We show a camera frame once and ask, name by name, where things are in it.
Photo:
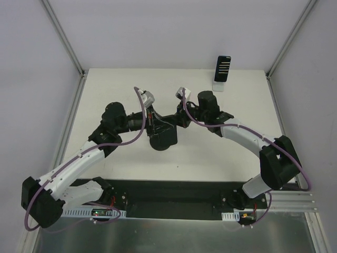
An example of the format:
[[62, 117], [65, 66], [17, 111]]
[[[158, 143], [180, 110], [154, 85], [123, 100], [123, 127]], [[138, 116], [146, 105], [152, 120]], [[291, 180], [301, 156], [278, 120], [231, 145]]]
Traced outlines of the black round stand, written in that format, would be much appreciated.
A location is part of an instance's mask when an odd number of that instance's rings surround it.
[[168, 144], [161, 143], [159, 139], [153, 138], [150, 138], [150, 146], [156, 151], [165, 151], [170, 147]]

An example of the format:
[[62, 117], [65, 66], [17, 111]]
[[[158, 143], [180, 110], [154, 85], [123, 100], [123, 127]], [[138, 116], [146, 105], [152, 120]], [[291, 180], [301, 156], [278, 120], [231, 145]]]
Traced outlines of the white phone stand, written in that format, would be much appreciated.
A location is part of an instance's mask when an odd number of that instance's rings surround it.
[[224, 91], [224, 84], [225, 84], [225, 82], [213, 81], [212, 90], [214, 92], [223, 92]]

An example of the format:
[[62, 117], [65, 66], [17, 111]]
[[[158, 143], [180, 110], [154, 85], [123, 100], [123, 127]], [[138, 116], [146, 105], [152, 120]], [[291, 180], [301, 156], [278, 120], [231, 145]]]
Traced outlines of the blue edged black phone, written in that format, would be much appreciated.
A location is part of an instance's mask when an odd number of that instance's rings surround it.
[[214, 75], [215, 82], [227, 81], [231, 59], [232, 58], [230, 56], [222, 56], [222, 55], [218, 56]]

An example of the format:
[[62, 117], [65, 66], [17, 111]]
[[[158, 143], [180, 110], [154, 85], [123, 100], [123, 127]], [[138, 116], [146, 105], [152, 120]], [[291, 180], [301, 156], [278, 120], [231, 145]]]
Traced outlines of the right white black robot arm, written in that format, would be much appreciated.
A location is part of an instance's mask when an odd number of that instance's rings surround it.
[[234, 197], [243, 208], [249, 208], [260, 194], [279, 190], [301, 172], [301, 165], [291, 140], [282, 135], [272, 137], [243, 125], [234, 116], [220, 111], [213, 92], [201, 92], [199, 105], [188, 101], [189, 91], [181, 87], [176, 97], [187, 121], [207, 128], [251, 151], [260, 160], [260, 173], [244, 183]]

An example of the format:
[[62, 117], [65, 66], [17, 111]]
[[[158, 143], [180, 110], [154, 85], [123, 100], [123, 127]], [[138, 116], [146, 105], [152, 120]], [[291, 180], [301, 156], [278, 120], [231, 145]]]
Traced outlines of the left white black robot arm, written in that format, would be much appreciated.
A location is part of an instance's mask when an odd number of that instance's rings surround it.
[[24, 180], [21, 205], [26, 211], [26, 230], [33, 230], [28, 225], [29, 217], [38, 228], [48, 228], [64, 211], [87, 203], [115, 211], [121, 217], [128, 203], [126, 194], [116, 192], [107, 180], [95, 177], [80, 186], [72, 184], [117, 147], [134, 143], [143, 132], [157, 151], [177, 144], [176, 127], [182, 107], [179, 105], [174, 114], [166, 116], [159, 115], [150, 102], [141, 102], [141, 107], [140, 112], [127, 115], [121, 103], [108, 104], [99, 126], [72, 158], [38, 179]]

